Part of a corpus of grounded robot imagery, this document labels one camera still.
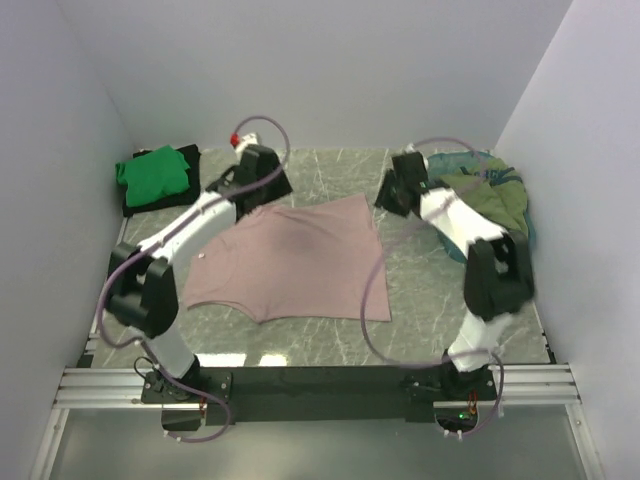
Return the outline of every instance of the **marble surface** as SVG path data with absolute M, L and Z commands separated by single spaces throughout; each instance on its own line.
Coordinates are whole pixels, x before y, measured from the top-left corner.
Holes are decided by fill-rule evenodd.
M 417 218 L 401 218 L 373 208 L 373 202 L 393 152 L 385 149 L 294 150 L 287 166 L 293 195 L 285 205 L 301 207 L 364 192 L 378 226 L 383 245 L 398 238 Z M 202 185 L 207 185 L 230 164 L 230 150 L 213 150 L 201 159 Z M 124 238 L 129 243 L 156 233 L 185 207 L 143 213 L 132 217 Z M 433 227 L 426 225 L 401 244 L 386 260 L 393 320 L 370 322 L 374 343 L 388 356 L 417 361 L 439 357 L 453 341 L 462 323 L 464 267 L 451 260 Z M 182 291 L 187 269 L 176 272 Z M 229 307 L 210 305 L 190 311 L 181 308 L 180 332 L 204 364 L 229 365 L 361 365 L 379 361 L 368 350 L 357 320 L 286 318 L 257 325 Z M 126 332 L 112 318 L 106 325 L 112 336 Z M 548 363 L 545 337 L 533 305 L 515 317 L 500 340 L 507 363 Z M 102 342 L 94 367 L 130 367 L 141 351 L 131 346 L 113 351 Z

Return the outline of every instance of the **white wall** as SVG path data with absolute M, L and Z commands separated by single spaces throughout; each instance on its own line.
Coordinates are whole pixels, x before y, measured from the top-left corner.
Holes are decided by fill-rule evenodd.
M 492 147 L 570 0 L 59 3 L 138 146 L 263 113 L 297 146 Z
M 132 143 L 52 0 L 0 2 L 0 477 L 27 478 L 86 342 Z
M 538 305 L 608 478 L 640 478 L 640 3 L 574 0 L 497 151 L 539 231 Z

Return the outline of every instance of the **floor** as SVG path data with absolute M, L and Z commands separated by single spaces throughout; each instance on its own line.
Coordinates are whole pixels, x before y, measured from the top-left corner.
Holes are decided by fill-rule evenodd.
M 383 244 L 398 237 L 409 222 L 373 208 L 393 152 L 385 149 L 294 150 L 287 175 L 294 193 L 281 200 L 292 207 L 314 205 L 364 192 Z M 213 150 L 201 158 L 202 184 L 236 162 L 230 149 Z M 176 218 L 182 207 L 132 217 L 124 239 L 129 243 L 156 233 Z M 465 304 L 464 266 L 451 260 L 432 227 L 426 226 L 387 258 L 391 323 L 370 323 L 374 343 L 399 360 L 438 357 L 456 337 Z M 178 291 L 187 271 L 176 272 Z M 112 319 L 112 335 L 127 333 Z M 361 365 L 378 360 L 368 351 L 357 320 L 288 318 L 257 325 L 237 310 L 219 305 L 181 309 L 179 329 L 205 365 Z M 501 355 L 507 363 L 548 363 L 545 337 L 533 305 L 527 305 L 504 333 Z M 137 347 L 110 350 L 100 343 L 93 367 L 130 367 L 141 354 Z
M 198 435 L 212 433 L 203 428 Z M 403 420 L 247 423 L 206 445 L 157 411 L 74 410 L 51 479 L 585 480 L 564 407 L 514 407 L 459 443 Z

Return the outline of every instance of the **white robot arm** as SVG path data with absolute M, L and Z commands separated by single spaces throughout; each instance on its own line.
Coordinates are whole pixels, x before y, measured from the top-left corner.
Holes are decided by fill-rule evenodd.
M 526 237 L 509 232 L 469 207 L 456 192 L 432 186 L 428 161 L 409 151 L 393 158 L 376 206 L 403 216 L 413 211 L 446 235 L 467 258 L 467 311 L 458 336 L 447 350 L 454 356 L 475 350 L 493 350 L 505 328 L 534 295 L 533 274 Z M 455 357 L 458 372 L 472 372 L 489 356 Z
M 174 320 L 178 313 L 178 298 L 174 269 L 186 266 L 202 246 L 233 226 L 255 207 L 292 192 L 284 172 L 272 182 L 255 191 L 222 200 L 209 208 L 224 192 L 256 182 L 280 165 L 276 153 L 260 145 L 257 134 L 251 133 L 232 141 L 239 163 L 206 187 L 198 200 L 175 221 L 137 245 L 118 245 L 111 254 L 109 273 L 127 258 L 151 245 L 162 243 L 148 258 L 125 271 L 107 297 L 106 309 L 124 326 L 130 327 L 152 351 L 158 362 L 174 378 L 196 387 L 199 362 L 185 344 Z M 174 236 L 176 227 L 194 213 L 200 214 Z

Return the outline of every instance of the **black mounting plate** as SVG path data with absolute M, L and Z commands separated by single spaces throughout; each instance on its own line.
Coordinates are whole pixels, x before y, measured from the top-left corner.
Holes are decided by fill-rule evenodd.
M 493 374 L 487 368 L 455 392 L 447 392 L 442 372 L 441 367 L 203 367 L 201 377 L 208 392 L 229 404 L 233 423 L 391 418 L 433 423 L 433 402 L 466 402 L 473 390 L 478 401 L 495 400 Z M 142 403 L 199 403 L 197 396 L 177 401 L 158 375 L 147 375 Z M 219 405 L 208 403 L 206 412 L 207 425 L 224 423 Z

